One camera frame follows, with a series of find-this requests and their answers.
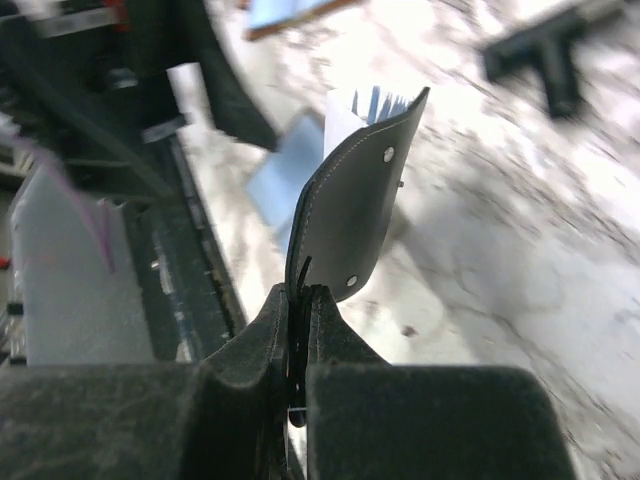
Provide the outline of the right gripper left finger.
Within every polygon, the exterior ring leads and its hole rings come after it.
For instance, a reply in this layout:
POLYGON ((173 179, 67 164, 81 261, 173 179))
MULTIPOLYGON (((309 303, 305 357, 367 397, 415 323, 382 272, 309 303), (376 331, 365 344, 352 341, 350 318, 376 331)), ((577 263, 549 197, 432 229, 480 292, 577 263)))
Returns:
POLYGON ((196 363, 1 373, 5 479, 282 479, 288 302, 196 363))

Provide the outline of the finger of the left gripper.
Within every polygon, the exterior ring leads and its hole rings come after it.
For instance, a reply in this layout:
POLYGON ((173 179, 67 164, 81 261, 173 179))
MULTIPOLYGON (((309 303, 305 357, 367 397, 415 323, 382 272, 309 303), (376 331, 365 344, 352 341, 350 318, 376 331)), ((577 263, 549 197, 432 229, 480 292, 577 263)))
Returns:
POLYGON ((134 70, 123 33, 1 32, 1 110, 55 152, 82 190, 118 200, 172 196, 175 97, 165 69, 134 70))
POLYGON ((151 1, 154 65, 200 66, 215 127, 244 143, 273 150, 278 135, 244 89, 202 1, 151 1))

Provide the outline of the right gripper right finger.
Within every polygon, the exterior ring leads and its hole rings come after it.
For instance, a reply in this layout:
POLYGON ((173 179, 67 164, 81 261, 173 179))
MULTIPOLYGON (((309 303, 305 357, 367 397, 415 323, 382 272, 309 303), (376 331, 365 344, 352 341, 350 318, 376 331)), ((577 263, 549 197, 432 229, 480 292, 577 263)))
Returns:
POLYGON ((508 366, 391 365, 342 319, 329 289, 305 298, 307 464, 313 479, 571 479, 551 401, 508 366))

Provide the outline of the white card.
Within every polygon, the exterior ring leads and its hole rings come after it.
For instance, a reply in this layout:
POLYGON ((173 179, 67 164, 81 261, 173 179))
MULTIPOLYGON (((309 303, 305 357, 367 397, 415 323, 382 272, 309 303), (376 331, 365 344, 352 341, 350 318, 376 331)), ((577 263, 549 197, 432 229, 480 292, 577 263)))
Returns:
POLYGON ((337 88, 326 95, 324 158, 356 130, 368 124, 370 89, 337 88))

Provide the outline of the grey card holder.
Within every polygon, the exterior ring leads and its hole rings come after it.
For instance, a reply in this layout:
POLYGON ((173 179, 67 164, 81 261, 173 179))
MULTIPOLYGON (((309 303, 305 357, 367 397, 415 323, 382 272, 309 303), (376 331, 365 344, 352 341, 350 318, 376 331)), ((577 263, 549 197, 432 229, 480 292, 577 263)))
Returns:
POLYGON ((288 248, 299 195, 323 161, 324 118, 310 108, 286 126, 278 149, 265 155, 245 184, 254 208, 282 252, 288 248))

